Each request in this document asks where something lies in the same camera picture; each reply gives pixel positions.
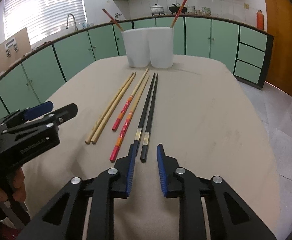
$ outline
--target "thermos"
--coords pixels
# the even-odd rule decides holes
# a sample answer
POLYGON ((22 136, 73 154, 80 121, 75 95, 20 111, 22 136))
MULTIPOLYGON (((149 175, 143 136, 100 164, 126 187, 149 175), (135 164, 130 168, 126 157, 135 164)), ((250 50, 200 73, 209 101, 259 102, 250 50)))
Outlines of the thermos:
POLYGON ((257 29, 264 30, 264 15, 261 10, 257 12, 257 29))

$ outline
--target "beige tablecloth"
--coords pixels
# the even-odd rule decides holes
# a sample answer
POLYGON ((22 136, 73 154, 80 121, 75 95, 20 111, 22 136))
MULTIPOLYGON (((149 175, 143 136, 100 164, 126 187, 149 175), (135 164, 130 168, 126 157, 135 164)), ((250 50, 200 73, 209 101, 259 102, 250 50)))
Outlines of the beige tablecloth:
MULTIPOLYGON (((123 121, 117 132, 111 127, 144 70, 129 68, 127 57, 99 60, 50 97, 54 109, 77 104, 78 115, 59 127, 60 145, 23 167, 31 214, 73 176, 93 178, 113 167, 109 157, 123 121), (87 133, 132 71, 137 75, 97 144, 86 145, 87 133)), ((222 176, 274 232, 279 186, 267 133, 235 77, 218 61, 174 56, 170 69, 150 67, 150 79, 118 158, 127 155, 134 141, 154 72, 159 73, 159 80, 148 159, 141 163, 139 152, 131 195, 115 200, 115 239, 178 239, 179 203, 161 193, 156 161, 159 143, 167 155, 197 176, 222 176)))

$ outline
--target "window blinds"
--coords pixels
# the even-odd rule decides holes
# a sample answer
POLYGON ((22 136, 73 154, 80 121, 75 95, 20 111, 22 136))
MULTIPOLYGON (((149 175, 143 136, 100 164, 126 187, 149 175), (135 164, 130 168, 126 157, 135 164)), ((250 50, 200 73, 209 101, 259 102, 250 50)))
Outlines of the window blinds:
MULTIPOLYGON (((76 24, 86 22, 83 0, 5 0, 4 32, 8 39, 27 28, 30 44, 66 28, 67 15, 76 24)), ((69 18, 69 27, 74 26, 69 18)))

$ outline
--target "chopsticks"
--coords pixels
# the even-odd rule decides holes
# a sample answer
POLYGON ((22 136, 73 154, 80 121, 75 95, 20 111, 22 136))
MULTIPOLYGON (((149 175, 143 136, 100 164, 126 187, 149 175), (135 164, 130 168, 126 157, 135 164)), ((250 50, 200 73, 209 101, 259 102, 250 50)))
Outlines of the chopsticks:
POLYGON ((97 142, 97 140, 98 140, 99 136, 101 135, 102 131, 104 130, 105 125, 107 124, 110 116, 113 114, 116 106, 118 105, 119 101, 123 97, 124 93, 126 92, 126 90, 128 89, 128 87, 130 86, 130 84, 131 84, 131 82, 132 82, 132 80, 134 79, 135 76, 136 76, 136 72, 130 77, 130 79, 128 80, 128 82, 126 83, 126 85, 123 87, 123 89, 119 93, 118 97, 115 99, 115 101, 113 102, 113 104, 111 105, 111 107, 109 108, 109 110, 107 111, 105 117, 101 121, 99 127, 97 128, 95 134, 93 135, 93 137, 91 139, 91 142, 93 144, 95 144, 97 142))
POLYGON ((112 128, 112 130, 113 130, 114 132, 117 131, 117 128, 118 128, 118 126, 119 126, 121 120, 123 119, 123 117, 124 117, 124 115, 125 115, 125 113, 126 113, 128 107, 129 107, 131 101, 133 100, 133 98, 134 98, 134 96, 135 96, 137 90, 139 89, 139 86, 141 85, 142 81, 144 80, 144 77, 146 76, 147 72, 148 72, 148 68, 145 70, 145 72, 144 72, 144 74, 142 75, 141 79, 140 79, 139 82, 137 83, 137 85, 136 85, 134 91, 131 93, 131 95, 130 95, 129 98, 127 99, 127 102, 125 103, 123 109, 122 109, 121 112, 119 113, 119 115, 118 115, 118 117, 117 117, 117 120, 115 121, 115 123, 114 123, 114 125, 113 125, 113 128, 112 128))
POLYGON ((132 109, 130 110, 130 112, 129 112, 128 116, 127 116, 127 119, 126 119, 126 121, 125 121, 125 123, 123 125, 123 128, 120 131, 120 134, 118 136, 117 142, 115 144, 115 147, 114 147, 113 152, 112 152, 112 154, 110 156, 110 159, 109 159, 112 163, 116 160, 116 157, 118 155, 119 149, 120 149, 120 147, 122 145, 122 142, 123 142, 123 139, 125 137, 126 131, 127 131, 128 127, 129 127, 130 121, 131 121, 131 119, 132 119, 132 117, 134 115, 134 112, 136 110, 137 104, 138 104, 138 102, 139 102, 139 100, 140 100, 140 98, 142 96, 142 93, 144 91, 144 88, 145 88, 145 86, 147 84, 148 79, 149 79, 149 75, 144 79, 144 81, 142 83, 142 86, 139 88, 139 92, 138 92, 138 94, 137 94, 137 96, 135 98, 135 101, 133 103, 132 109))
POLYGON ((172 22, 172 24, 170 26, 171 28, 174 27, 174 25, 175 25, 175 23, 176 23, 179 15, 180 15, 180 13, 181 13, 181 10, 184 8, 186 2, 187 2, 187 0, 184 0, 183 3, 182 3, 182 5, 180 6, 180 8, 179 8, 178 12, 176 13, 176 16, 175 16, 175 18, 174 18, 174 20, 173 20, 173 22, 172 22))
POLYGON ((150 87, 149 87, 148 94, 147 94, 147 97, 145 100, 143 112, 142 112, 141 119, 140 119, 139 124, 138 124, 138 129, 137 129, 134 144, 133 144, 134 150, 136 151, 136 153, 135 153, 136 156, 138 153, 138 148, 139 148, 139 143, 141 140, 142 130, 144 128, 144 124, 145 124, 145 120, 146 120, 147 109, 148 109, 148 105, 149 105, 149 101, 150 101, 151 91, 153 90, 153 83, 155 81, 155 76, 156 76, 156 73, 153 74, 153 79, 151 80, 151 83, 150 83, 150 87))
POLYGON ((150 109, 148 114, 147 125, 145 129, 144 142, 142 146, 141 162, 146 162, 148 152, 148 142, 150 138, 150 130, 153 122, 153 111, 155 108, 156 92, 157 92, 158 74, 156 75, 155 86, 153 87, 153 97, 151 98, 150 109))
POLYGON ((106 11, 105 9, 103 9, 103 12, 105 14, 107 14, 107 16, 118 26, 118 28, 120 29, 120 31, 124 32, 124 29, 119 25, 119 23, 108 13, 108 11, 106 11))
POLYGON ((97 120, 97 122, 95 123, 94 127, 92 128, 92 130, 90 131, 90 133, 88 134, 85 143, 86 144, 90 144, 90 141, 92 139, 92 137, 94 136, 94 133, 96 132, 97 128, 99 127, 99 125, 101 124, 102 120, 104 119, 105 115, 107 114, 108 110, 110 109, 110 107, 112 106, 113 102, 116 100, 116 98, 118 97, 119 93, 122 91, 122 89, 124 88, 124 86, 127 84, 127 82, 130 80, 130 78, 134 75, 134 73, 132 72, 130 74, 130 76, 126 79, 126 81, 121 85, 120 89, 117 91, 116 95, 113 97, 113 99, 109 102, 108 106, 106 107, 105 111, 102 113, 102 115, 99 117, 99 119, 97 120))

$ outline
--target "white cup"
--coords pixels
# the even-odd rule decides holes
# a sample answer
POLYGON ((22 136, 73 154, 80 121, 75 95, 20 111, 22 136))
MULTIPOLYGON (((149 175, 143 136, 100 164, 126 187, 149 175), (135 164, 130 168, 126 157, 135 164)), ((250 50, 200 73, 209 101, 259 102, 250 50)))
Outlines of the white cup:
POLYGON ((146 67, 150 63, 148 28, 122 32, 130 67, 146 67))
POLYGON ((170 27, 148 28, 151 65, 170 68, 173 64, 174 29, 170 27))

